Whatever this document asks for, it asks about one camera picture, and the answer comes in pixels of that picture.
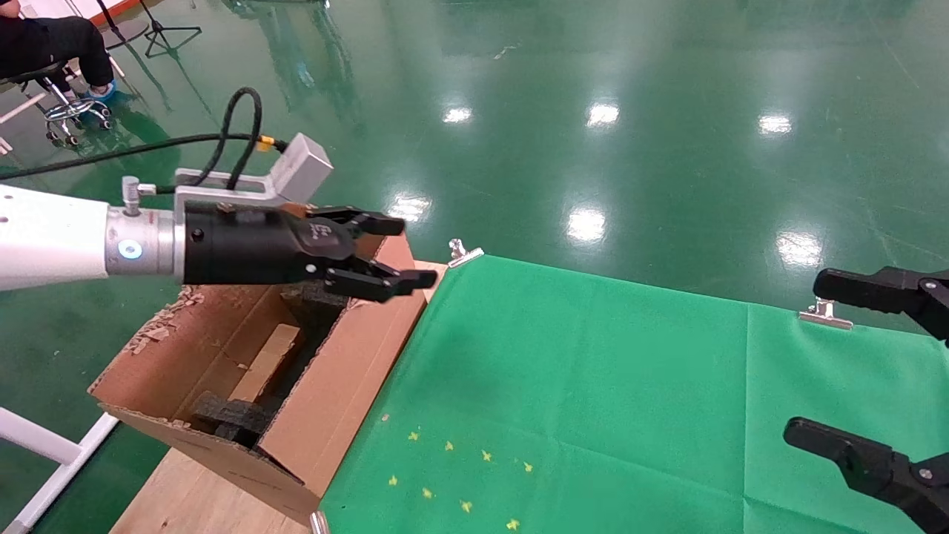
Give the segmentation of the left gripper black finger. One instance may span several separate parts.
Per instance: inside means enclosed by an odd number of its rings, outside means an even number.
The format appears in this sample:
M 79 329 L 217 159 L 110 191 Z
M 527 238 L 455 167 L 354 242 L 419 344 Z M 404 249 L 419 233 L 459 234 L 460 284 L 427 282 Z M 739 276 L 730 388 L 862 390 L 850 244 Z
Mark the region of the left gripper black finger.
M 363 234 L 375 236 L 397 236 L 406 230 L 406 221 L 376 211 L 366 211 L 353 206 L 308 207 L 309 219 L 329 220 L 338 224 L 354 239 Z
M 438 277 L 435 270 L 399 270 L 376 260 L 352 256 L 325 262 L 323 288 L 343 297 L 382 303 L 416 290 L 434 288 Z

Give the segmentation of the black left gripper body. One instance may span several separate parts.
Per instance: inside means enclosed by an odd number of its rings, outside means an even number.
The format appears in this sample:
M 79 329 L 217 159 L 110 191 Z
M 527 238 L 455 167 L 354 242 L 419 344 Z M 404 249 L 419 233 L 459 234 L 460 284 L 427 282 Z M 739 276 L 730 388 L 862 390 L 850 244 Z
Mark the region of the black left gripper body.
M 325 208 L 304 215 L 278 208 L 225 213 L 185 209 L 183 283 L 278 285 L 322 280 L 356 253 L 358 211 Z

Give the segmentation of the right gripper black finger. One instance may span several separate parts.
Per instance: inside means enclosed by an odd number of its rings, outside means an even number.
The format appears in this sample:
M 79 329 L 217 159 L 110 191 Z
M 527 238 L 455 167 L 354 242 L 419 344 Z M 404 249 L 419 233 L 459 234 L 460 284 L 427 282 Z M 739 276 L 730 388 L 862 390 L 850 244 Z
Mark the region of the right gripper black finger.
M 835 463 L 851 490 L 898 508 L 923 532 L 948 532 L 948 453 L 912 462 L 891 446 L 804 417 L 789 419 L 783 439 Z
M 911 271 L 888 266 L 874 274 L 823 269 L 813 293 L 885 314 L 906 314 L 936 340 L 948 343 L 948 271 Z

